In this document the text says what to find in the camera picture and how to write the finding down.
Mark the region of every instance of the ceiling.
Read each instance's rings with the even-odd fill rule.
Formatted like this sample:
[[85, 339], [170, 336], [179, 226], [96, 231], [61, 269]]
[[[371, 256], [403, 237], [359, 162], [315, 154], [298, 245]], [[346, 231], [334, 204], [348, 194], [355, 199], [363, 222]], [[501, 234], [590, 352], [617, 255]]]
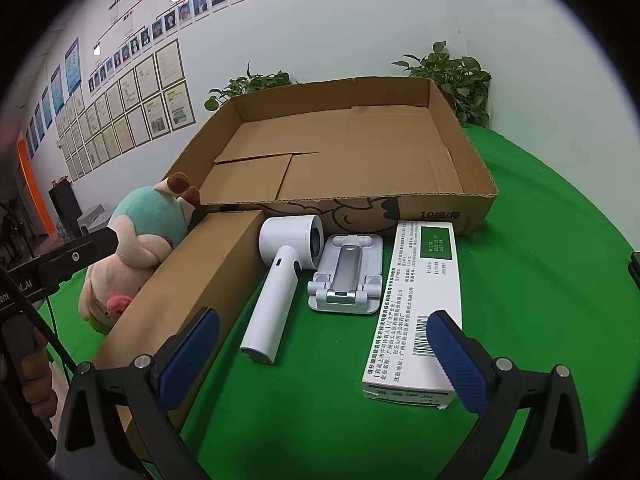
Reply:
[[47, 54], [56, 43], [58, 36], [66, 23], [73, 16], [82, 0], [73, 1], [47, 28], [40, 40], [29, 53], [18, 70], [12, 83], [12, 88], [0, 107], [0, 160], [8, 153], [9, 147], [15, 143], [20, 128], [27, 115], [27, 110], [33, 86], [38, 74], [47, 60]]

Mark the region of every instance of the blue gripper pad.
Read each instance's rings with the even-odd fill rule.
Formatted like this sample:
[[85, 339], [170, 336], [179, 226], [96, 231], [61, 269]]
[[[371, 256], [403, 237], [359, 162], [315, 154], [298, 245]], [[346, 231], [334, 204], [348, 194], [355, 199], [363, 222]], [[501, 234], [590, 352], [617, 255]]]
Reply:
[[443, 310], [429, 316], [427, 340], [465, 409], [482, 415], [489, 404], [488, 382], [465, 348], [471, 340]]
[[[173, 338], [178, 338], [178, 348], [171, 352], [167, 362], [158, 363], [161, 365], [161, 371], [156, 384], [156, 398], [158, 406], [164, 412], [175, 410], [180, 406], [218, 343], [220, 338], [218, 313], [210, 308], [200, 311], [199, 316], [196, 316], [196, 319], [181, 334]], [[172, 350], [174, 344], [175, 341], [169, 338], [158, 354], [162, 353], [165, 345], [168, 350]]]

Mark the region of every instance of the black cabinet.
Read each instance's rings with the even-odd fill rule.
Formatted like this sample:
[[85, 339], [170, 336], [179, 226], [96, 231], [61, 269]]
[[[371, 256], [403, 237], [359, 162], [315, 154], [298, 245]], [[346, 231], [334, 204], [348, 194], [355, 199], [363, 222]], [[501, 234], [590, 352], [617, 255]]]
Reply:
[[82, 211], [71, 183], [68, 180], [60, 181], [49, 190], [49, 196], [67, 234], [71, 238], [81, 237], [82, 233], [78, 225], [78, 218], [82, 215]]

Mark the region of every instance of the silver bolt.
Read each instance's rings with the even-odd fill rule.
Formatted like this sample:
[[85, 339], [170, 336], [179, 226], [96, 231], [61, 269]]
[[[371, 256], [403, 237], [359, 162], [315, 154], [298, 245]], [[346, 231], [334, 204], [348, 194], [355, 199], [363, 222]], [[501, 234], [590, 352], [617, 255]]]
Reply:
[[503, 372], [508, 372], [513, 368], [513, 363], [509, 361], [506, 357], [500, 357], [495, 360], [495, 365], [498, 367], [498, 370]]
[[142, 368], [146, 368], [149, 366], [149, 364], [151, 363], [151, 357], [149, 357], [148, 355], [139, 355], [138, 357], [136, 357], [136, 360], [133, 361], [133, 364], [136, 368], [140, 368], [142, 370]]
[[91, 363], [84, 361], [76, 367], [76, 373], [85, 374], [91, 369]]
[[571, 372], [569, 371], [569, 368], [567, 368], [564, 365], [558, 365], [556, 367], [556, 374], [558, 374], [560, 377], [568, 377]]

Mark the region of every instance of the open cardboard box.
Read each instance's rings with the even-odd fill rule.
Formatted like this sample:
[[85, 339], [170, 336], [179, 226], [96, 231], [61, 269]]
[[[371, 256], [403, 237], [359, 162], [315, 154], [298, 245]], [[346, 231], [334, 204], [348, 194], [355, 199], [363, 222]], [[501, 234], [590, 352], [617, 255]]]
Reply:
[[399, 219], [473, 232], [497, 195], [428, 79], [363, 77], [234, 97], [168, 173], [210, 211], [319, 214], [328, 234], [393, 234]]
[[[300, 84], [232, 98], [200, 129], [168, 174], [182, 171], [213, 212], [140, 290], [94, 358], [97, 368], [154, 354], [202, 306], [221, 319], [218, 346], [183, 406], [180, 428], [210, 363], [266, 268], [264, 216], [319, 214], [327, 234], [393, 234], [399, 219], [476, 229], [494, 182], [433, 82], [366, 77]], [[121, 420], [145, 458], [130, 413]]]

